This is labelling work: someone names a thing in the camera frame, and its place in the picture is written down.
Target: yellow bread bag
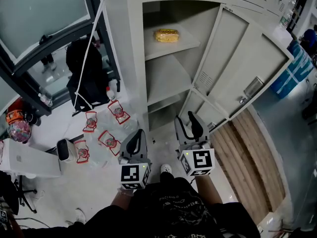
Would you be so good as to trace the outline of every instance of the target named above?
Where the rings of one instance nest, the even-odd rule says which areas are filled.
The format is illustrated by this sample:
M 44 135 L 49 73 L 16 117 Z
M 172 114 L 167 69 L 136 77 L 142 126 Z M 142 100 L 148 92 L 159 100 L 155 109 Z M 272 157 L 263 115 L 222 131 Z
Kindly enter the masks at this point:
M 154 38 L 158 42 L 177 42 L 179 33 L 175 29 L 159 29 L 155 31 Z

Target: black backpack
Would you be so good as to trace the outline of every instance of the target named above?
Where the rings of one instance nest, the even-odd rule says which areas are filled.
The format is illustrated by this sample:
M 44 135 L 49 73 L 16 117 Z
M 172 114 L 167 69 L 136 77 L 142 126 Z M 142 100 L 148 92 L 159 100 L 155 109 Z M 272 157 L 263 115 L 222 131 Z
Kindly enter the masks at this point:
M 74 41 L 68 46 L 66 52 L 66 63 L 69 70 L 73 73 L 67 84 L 73 105 L 75 103 L 75 92 L 78 87 L 88 42 L 89 38 Z M 108 75 L 107 71 L 103 70 L 102 56 L 97 48 L 93 44 L 90 44 L 79 88 L 79 94 L 93 107 L 99 106 L 109 102 L 109 98 L 106 95 L 107 86 Z M 80 96 L 78 96 L 75 109 L 77 111 L 85 112 L 90 110 L 90 107 Z

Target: open cabinet door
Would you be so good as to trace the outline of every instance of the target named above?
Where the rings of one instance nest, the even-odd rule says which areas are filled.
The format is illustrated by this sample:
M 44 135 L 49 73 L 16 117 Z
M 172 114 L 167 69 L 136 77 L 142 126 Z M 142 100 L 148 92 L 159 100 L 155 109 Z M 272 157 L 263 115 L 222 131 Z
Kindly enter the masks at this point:
M 186 121 L 186 113 L 191 110 L 215 126 L 233 119 L 262 94 L 292 60 L 287 49 L 260 25 L 243 13 L 221 5 L 194 78 L 193 90 L 201 97 L 189 93 L 181 118 Z

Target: glass pane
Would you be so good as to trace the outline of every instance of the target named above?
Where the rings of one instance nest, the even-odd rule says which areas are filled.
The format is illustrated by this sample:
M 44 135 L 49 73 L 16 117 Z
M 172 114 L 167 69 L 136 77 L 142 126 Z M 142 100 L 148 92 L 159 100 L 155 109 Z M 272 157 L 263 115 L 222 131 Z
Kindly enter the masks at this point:
M 10 106 L 19 95 L 0 77 L 0 115 Z
M 17 63 L 43 35 L 89 18 L 85 0 L 0 0 L 0 44 Z
M 111 68 L 107 63 L 108 55 L 106 48 L 104 44 L 100 43 L 97 32 L 94 33 L 93 44 L 102 55 L 103 69 L 111 71 Z M 28 70 L 33 79 L 51 95 L 66 88 L 66 85 L 72 76 L 72 73 L 66 64 L 66 51 L 69 45 L 70 43 L 54 51 L 51 54 L 52 57 L 47 56 L 43 58 Z

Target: window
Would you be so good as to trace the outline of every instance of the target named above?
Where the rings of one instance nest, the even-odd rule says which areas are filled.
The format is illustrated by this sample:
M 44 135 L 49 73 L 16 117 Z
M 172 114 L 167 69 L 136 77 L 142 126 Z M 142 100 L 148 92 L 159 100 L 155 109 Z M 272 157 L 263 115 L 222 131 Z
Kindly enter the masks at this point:
M 70 99 L 69 44 L 90 36 L 100 0 L 0 0 L 0 76 L 42 115 Z M 109 79 L 119 76 L 103 14 L 94 33 Z M 53 106 L 38 93 L 53 97 Z

